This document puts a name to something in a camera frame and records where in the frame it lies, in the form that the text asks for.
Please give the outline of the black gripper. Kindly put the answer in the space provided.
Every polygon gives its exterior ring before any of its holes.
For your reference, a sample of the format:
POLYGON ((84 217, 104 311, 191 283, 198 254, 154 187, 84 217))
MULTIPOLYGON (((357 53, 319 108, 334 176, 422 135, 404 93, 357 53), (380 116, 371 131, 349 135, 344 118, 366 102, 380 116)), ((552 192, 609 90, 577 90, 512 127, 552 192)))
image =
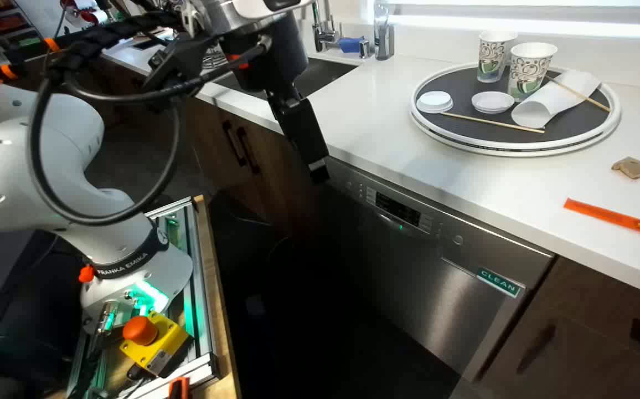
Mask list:
POLYGON ((298 91, 308 59, 292 13, 257 32, 239 30, 222 41, 222 52, 237 63, 235 78, 249 93, 264 91, 283 137, 295 146, 314 184, 330 179, 328 146, 313 104, 298 91))

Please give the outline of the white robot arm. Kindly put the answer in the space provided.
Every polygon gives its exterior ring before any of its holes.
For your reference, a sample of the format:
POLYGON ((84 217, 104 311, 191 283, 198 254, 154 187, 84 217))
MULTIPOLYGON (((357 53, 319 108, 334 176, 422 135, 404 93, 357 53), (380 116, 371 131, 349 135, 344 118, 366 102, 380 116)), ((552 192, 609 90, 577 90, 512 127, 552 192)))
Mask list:
POLYGON ((0 231, 41 228, 77 248, 93 265, 93 282, 82 290, 82 311, 91 318, 133 292, 164 311, 189 283, 194 259, 161 239, 140 201, 84 178, 102 145, 96 107, 104 97, 77 90, 73 73, 125 37, 179 25, 191 34, 194 55, 173 84, 154 73, 142 100, 170 104, 198 93, 211 81, 202 61, 219 47, 241 87, 269 95, 283 137, 310 178, 323 183, 328 146, 310 102, 295 90, 306 68, 295 11, 308 2, 184 0, 177 11, 148 11, 70 36, 41 90, 0 91, 0 231))

